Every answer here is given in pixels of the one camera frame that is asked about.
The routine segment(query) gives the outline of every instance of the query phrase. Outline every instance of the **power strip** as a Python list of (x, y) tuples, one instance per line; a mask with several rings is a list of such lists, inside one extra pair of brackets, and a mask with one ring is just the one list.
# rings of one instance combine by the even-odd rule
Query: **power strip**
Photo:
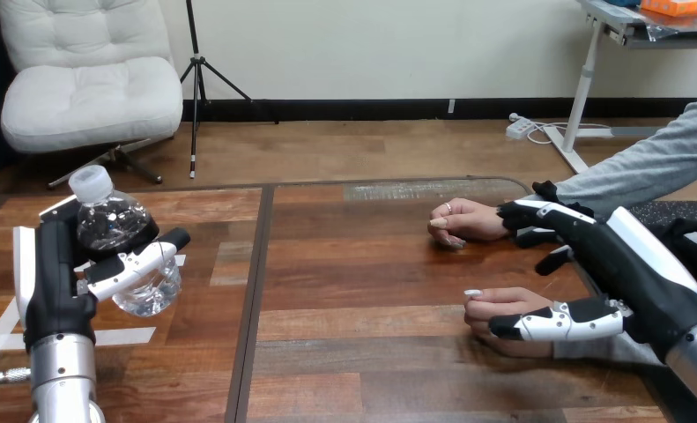
[(530, 119), (517, 117), (515, 122), (507, 127), (507, 137), (525, 139), (535, 128), (535, 123)]

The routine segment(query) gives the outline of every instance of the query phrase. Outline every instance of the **gray sleeve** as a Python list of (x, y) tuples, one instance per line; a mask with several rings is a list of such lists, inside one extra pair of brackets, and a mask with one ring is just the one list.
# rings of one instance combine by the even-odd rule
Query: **gray sleeve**
[(597, 359), (661, 366), (646, 344), (636, 344), (626, 333), (589, 341), (553, 343), (554, 359)]
[(606, 216), (616, 207), (670, 194), (697, 180), (697, 102), (653, 137), (556, 184), (559, 200)]

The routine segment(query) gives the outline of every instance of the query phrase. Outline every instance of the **human hand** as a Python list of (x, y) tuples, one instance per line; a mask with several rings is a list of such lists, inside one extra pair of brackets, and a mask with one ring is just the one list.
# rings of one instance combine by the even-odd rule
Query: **human hand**
[(543, 307), (553, 301), (524, 288), (484, 289), (471, 295), (465, 303), (464, 320), (473, 334), (497, 353), (519, 358), (551, 358), (553, 342), (532, 342), (501, 339), (491, 334), (488, 321), (495, 315), (519, 315)]
[(464, 239), (493, 241), (508, 234), (495, 207), (463, 198), (455, 198), (447, 204), (431, 211), (428, 222), (428, 232), (440, 244), (461, 249)]

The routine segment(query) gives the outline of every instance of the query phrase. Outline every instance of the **robotic hand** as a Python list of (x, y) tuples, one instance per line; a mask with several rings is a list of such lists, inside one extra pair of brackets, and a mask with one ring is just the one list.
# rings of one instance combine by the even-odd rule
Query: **robotic hand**
[(560, 204), (517, 200), (502, 205), (499, 215), (522, 229), (536, 227), (517, 237), (521, 247), (556, 239), (565, 244), (538, 264), (539, 274), (573, 260), (604, 294), (496, 316), (489, 322), (495, 336), (571, 341), (625, 331), (637, 343), (649, 344), (697, 397), (697, 283), (631, 213), (620, 207), (599, 224)]
[(69, 198), (41, 213), (39, 228), (13, 229), (16, 302), (31, 368), (1, 372), (0, 384), (31, 379), (36, 412), (30, 423), (105, 421), (95, 403), (96, 305), (133, 287), (189, 242), (181, 228), (156, 240), (129, 242), (78, 280), (75, 264), (85, 258), (76, 239), (77, 209)]

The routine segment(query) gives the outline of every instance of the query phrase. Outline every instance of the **wooden table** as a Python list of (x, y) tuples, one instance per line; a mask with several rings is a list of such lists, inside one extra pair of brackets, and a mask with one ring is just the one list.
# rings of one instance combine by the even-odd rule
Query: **wooden table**
[[(155, 328), (147, 344), (97, 347), (97, 396), (107, 422), (223, 421), (261, 193), (135, 195), (162, 232), (183, 226), (192, 241), (181, 251), (182, 293), (163, 313), (141, 318), (112, 301), (99, 306), (95, 330)], [(0, 318), (13, 298), (11, 228), (38, 225), (39, 212), (61, 199), (10, 198), (0, 205)], [(13, 333), (21, 332), (15, 323)], [(24, 350), (0, 351), (0, 369), (11, 367), (28, 367)], [(0, 387), (0, 422), (31, 415), (28, 385)]]
[[(147, 344), (97, 348), (100, 407), (109, 422), (665, 421), (633, 373), (508, 359), (469, 336), (464, 289), (588, 295), (572, 269), (534, 272), (547, 247), (429, 241), (442, 201), (524, 194), (501, 179), (137, 194), (162, 230), (184, 226), (193, 241), (171, 309), (140, 319), (101, 305), (96, 330), (156, 330)], [(13, 295), (11, 227), (36, 225), (56, 199), (0, 204), (0, 316)], [(26, 363), (0, 351), (0, 369)], [(28, 419), (28, 391), (0, 387), (0, 422)]]

